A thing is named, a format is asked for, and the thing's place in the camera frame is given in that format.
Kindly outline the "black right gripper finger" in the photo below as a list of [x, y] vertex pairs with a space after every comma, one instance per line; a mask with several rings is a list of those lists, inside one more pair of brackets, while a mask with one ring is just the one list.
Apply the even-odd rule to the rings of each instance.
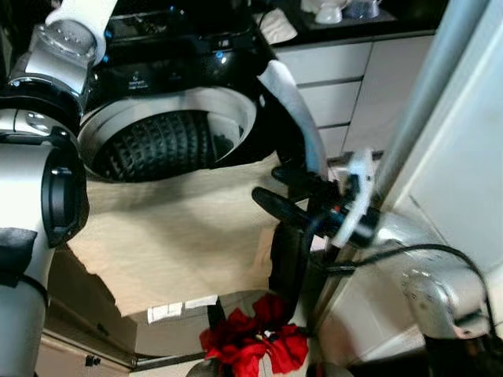
[[279, 166], [272, 169], [272, 177], [287, 186], [288, 197], [335, 196], [335, 183], [310, 171]]
[[295, 202], [266, 188], [254, 188], [254, 201], [280, 223], [296, 227], [296, 229], [305, 229], [312, 222], [313, 217], [304, 209], [299, 208]]

